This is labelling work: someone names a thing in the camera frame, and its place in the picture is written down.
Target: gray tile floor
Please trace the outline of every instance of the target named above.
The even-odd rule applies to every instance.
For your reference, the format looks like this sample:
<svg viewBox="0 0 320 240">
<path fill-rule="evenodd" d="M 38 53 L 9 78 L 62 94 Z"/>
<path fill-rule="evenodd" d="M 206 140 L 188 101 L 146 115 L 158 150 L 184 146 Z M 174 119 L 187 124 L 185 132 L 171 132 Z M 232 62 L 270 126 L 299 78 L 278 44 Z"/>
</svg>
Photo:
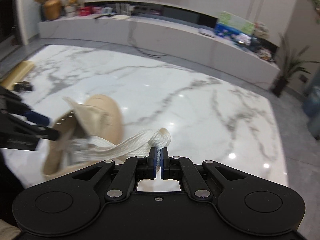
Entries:
<svg viewBox="0 0 320 240">
<path fill-rule="evenodd" d="M 12 69 L 18 62 L 28 58 L 28 55 L 36 52 L 45 44 L 107 49 L 147 57 L 132 47 L 111 43 L 83 40 L 37 39 L 29 45 L 19 48 L 1 63 L 0 77 Z M 306 213 L 299 227 L 299 232 L 308 240 L 319 240 L 320 142 L 316 141 L 307 130 L 306 123 L 308 118 L 301 109 L 301 102 L 286 92 L 283 93 L 281 98 L 277 98 L 270 92 L 236 77 L 181 58 L 165 56 L 159 58 L 159 60 L 220 78 L 251 90 L 270 100 L 283 143 L 289 186 L 303 197 L 306 204 Z"/>
</svg>

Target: wooden vase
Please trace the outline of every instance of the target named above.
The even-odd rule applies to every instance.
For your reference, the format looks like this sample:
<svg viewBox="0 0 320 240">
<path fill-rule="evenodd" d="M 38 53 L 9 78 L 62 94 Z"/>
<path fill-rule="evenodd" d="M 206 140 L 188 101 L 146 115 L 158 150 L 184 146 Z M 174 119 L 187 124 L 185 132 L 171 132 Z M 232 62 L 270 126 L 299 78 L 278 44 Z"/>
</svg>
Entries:
<svg viewBox="0 0 320 240">
<path fill-rule="evenodd" d="M 44 15 L 47 20 L 58 19 L 61 13 L 61 1 L 49 0 L 44 3 Z"/>
</svg>

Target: hanging plant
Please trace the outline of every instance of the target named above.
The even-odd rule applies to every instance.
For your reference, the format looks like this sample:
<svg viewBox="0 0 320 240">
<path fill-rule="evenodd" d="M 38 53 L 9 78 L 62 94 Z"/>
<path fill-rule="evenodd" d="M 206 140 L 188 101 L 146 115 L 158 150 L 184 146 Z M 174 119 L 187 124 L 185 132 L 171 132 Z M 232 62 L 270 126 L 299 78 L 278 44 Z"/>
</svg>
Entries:
<svg viewBox="0 0 320 240">
<path fill-rule="evenodd" d="M 311 0 L 317 13 L 316 23 L 320 23 L 320 0 Z"/>
</svg>

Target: black plant pot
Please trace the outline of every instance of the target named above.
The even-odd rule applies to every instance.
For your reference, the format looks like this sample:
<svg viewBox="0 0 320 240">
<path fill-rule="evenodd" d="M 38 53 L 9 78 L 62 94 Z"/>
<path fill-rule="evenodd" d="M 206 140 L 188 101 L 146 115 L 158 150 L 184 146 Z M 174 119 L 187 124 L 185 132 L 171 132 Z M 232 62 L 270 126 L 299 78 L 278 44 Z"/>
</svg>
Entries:
<svg viewBox="0 0 320 240">
<path fill-rule="evenodd" d="M 280 97 L 283 89 L 286 87 L 286 85 L 289 83 L 288 80 L 286 80 L 283 76 L 279 78 L 277 81 L 275 87 L 271 90 L 277 97 Z"/>
</svg>

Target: red box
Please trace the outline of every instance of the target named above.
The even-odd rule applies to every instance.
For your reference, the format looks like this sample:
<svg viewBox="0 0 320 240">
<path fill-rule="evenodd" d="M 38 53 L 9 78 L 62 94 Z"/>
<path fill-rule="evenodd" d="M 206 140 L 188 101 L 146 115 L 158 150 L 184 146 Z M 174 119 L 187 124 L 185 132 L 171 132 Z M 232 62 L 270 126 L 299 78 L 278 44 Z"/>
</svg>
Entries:
<svg viewBox="0 0 320 240">
<path fill-rule="evenodd" d="M 79 11 L 79 16 L 87 16 L 91 14 L 92 7 L 87 6 L 87 7 L 81 7 Z"/>
</svg>

